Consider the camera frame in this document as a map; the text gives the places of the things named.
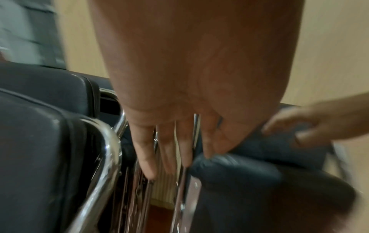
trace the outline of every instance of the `black cushion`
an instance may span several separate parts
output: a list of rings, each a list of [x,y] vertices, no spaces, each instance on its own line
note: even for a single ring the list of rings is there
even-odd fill
[[[0,232],[63,232],[78,208],[85,125],[4,89],[0,111]]]
[[[356,198],[344,181],[237,155],[195,159],[201,193],[190,233],[323,232]]]
[[[290,106],[288,104],[281,104],[281,109]],[[230,151],[230,153],[275,164],[321,170],[327,153],[332,150],[330,146],[299,149],[292,148],[290,145],[295,133],[307,128],[309,128],[309,125],[300,124],[287,132],[264,136],[261,133],[261,127],[258,127],[241,144]],[[201,135],[199,134],[194,155],[199,155],[202,152],[202,141]]]
[[[100,112],[99,86],[62,69],[0,63],[0,88],[89,117],[98,117]]]

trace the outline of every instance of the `skin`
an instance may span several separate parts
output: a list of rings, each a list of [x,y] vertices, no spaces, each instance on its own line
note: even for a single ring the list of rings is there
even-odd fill
[[[238,145],[276,110],[289,79],[302,0],[90,0],[96,37],[148,179],[192,162],[193,114],[204,154]]]
[[[298,123],[312,127],[295,135],[295,146],[314,147],[369,133],[369,93],[278,112],[264,126],[264,134],[288,130]]]

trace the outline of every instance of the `person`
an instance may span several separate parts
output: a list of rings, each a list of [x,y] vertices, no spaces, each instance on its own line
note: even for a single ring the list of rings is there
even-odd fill
[[[211,157],[277,111],[303,0],[89,0],[89,6],[148,179],[157,174],[155,128],[164,168],[174,174],[175,134],[182,164],[191,165],[195,113]]]
[[[369,93],[364,93],[281,110],[264,125],[262,131],[268,135],[288,130],[298,123],[310,123],[310,129],[296,133],[293,145],[313,147],[369,133],[368,119]]]

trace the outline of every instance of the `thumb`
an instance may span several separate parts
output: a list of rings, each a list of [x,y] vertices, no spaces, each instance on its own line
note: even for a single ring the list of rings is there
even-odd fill
[[[241,124],[224,119],[214,134],[214,151],[218,154],[227,153],[240,144],[255,127],[253,124]]]
[[[293,144],[296,147],[302,148],[322,146],[328,145],[331,139],[332,137],[329,134],[329,130],[325,125],[321,124],[306,131],[297,132]]]

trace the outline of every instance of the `human hand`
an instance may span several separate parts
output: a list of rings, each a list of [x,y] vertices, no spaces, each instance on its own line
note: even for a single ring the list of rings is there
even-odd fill
[[[369,133],[369,94],[282,109],[263,127],[264,134],[288,130],[298,123],[312,127],[295,135],[295,146],[313,147]]]
[[[182,164],[191,165],[194,113],[201,115],[206,157],[232,149],[270,117],[288,82],[302,7],[302,0],[90,1],[148,179],[157,173],[155,127],[164,168],[173,174],[175,129]]]

